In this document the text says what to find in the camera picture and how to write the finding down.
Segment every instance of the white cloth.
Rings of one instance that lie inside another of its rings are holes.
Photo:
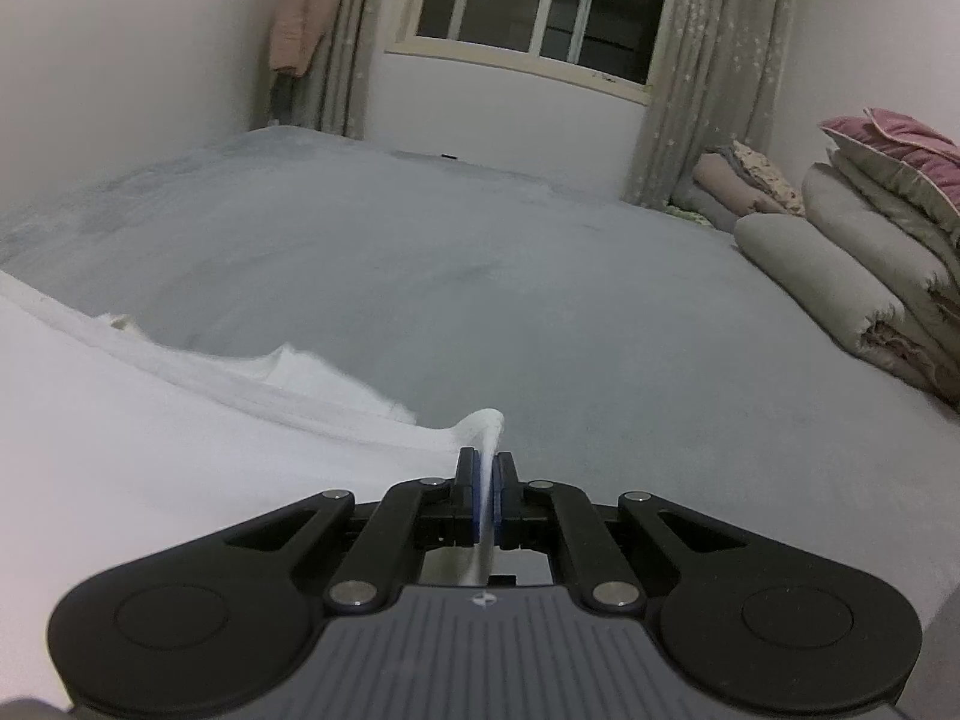
[[[97,317],[116,330],[121,330],[141,341],[152,343],[150,337],[128,314],[103,314]],[[169,350],[187,360],[208,362],[221,370],[231,371],[253,381],[263,382],[288,392],[309,398],[336,403],[354,410],[387,416],[397,422],[416,424],[416,415],[402,403],[388,400],[371,386],[354,379],[310,352],[297,351],[289,343],[262,357],[214,357],[199,352]]]
[[[326,488],[368,501],[449,477],[461,446],[488,467],[503,422],[494,410],[448,430],[397,421],[369,390],[344,402],[362,385],[325,364],[313,370],[327,392],[302,379],[280,389],[117,332],[6,274],[0,370],[0,701],[66,706],[46,624],[88,576]],[[481,570],[474,562],[464,580]]]

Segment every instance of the bed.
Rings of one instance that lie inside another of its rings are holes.
[[[904,704],[960,713],[960,418],[731,236],[294,127],[0,220],[0,269],[80,312],[208,354],[291,343],[427,427],[498,409],[525,478],[646,488],[877,574],[928,628]]]

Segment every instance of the logo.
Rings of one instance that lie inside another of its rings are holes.
[[[481,608],[487,608],[491,607],[497,602],[497,597],[488,590],[482,590],[476,595],[470,596],[470,601],[474,604],[477,604]]]

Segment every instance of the pillow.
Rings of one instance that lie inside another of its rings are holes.
[[[744,146],[740,141],[733,141],[733,154],[743,169],[749,172],[754,180],[764,186],[769,196],[779,202],[791,214],[801,217],[803,211],[803,196],[790,186],[779,167],[774,165],[765,155],[754,151],[750,146]]]
[[[755,211],[782,214],[784,209],[769,194],[747,184],[733,172],[720,154],[703,154],[693,167],[696,182],[722,202],[738,217]]]
[[[924,124],[882,108],[820,124],[840,153],[960,241],[960,148]]]

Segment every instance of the window sill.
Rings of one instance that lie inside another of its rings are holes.
[[[533,56],[529,53],[513,52],[507,49],[498,49],[493,46],[480,46],[475,43],[458,43],[438,38],[410,37],[393,43],[387,47],[387,53],[399,53],[409,56],[429,56],[435,59],[449,59],[455,62],[467,62],[473,65],[487,65],[488,67],[504,68],[519,73],[541,76],[545,79],[554,79],[592,89],[605,95],[630,100],[640,105],[650,104],[650,87],[638,83],[608,76],[601,71],[591,70],[547,59],[544,56]]]

